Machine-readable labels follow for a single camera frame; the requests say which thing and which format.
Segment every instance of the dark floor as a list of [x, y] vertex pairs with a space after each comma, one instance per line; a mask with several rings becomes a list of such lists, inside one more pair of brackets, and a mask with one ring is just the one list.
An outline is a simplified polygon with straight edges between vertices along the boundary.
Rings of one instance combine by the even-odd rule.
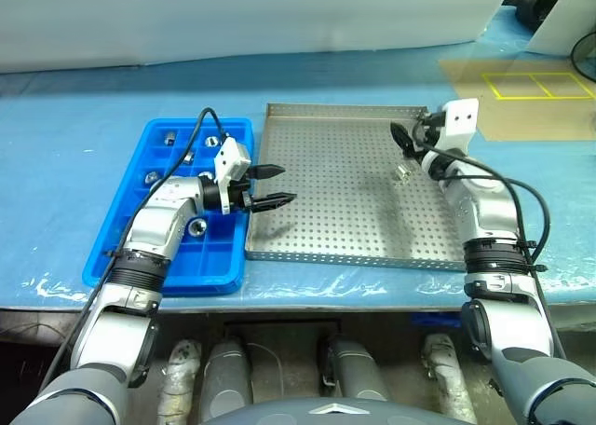
[[[230, 335], [241, 336], [246, 343], [265, 346], [275, 352], [282, 363], [285, 397], [293, 398], [318, 395], [318, 340], [341, 332], [368, 349], [381, 367], [394, 401], [439, 411], [437, 386], [427, 378], [420, 363], [420, 348], [425, 335], [447, 331], [458, 347], [458, 358], [479, 424], [513, 424], [504, 401], [488, 386], [489, 368], [472, 361], [459, 329], [414, 326], [407, 314], [168, 315], [163, 318], [161, 330], [158, 358], [150, 377], [133, 392], [129, 423], [155, 423], [159, 386], [168, 353], [178, 339], [191, 337], [199, 341], [205, 362], [212, 346]], [[596, 334], [564, 332], [562, 341], [572, 361], [596, 372]], [[279, 398], [281, 387], [275, 358], [260, 347], [248, 346], [248, 349], [255, 402]], [[197, 377], [195, 404], [201, 381], [201, 376]], [[197, 424], [196, 413], [191, 413], [190, 424]]]

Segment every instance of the perforated metal tray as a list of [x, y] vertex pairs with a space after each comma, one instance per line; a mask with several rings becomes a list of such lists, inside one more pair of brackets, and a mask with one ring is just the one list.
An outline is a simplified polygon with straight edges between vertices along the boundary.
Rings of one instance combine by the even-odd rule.
[[[260, 162], [286, 172], [257, 195], [294, 192], [279, 210], [251, 215], [252, 259], [462, 269], [454, 219], [436, 182], [406, 162], [389, 132], [411, 129], [423, 106], [270, 103]], [[396, 169], [405, 165], [405, 183]]]

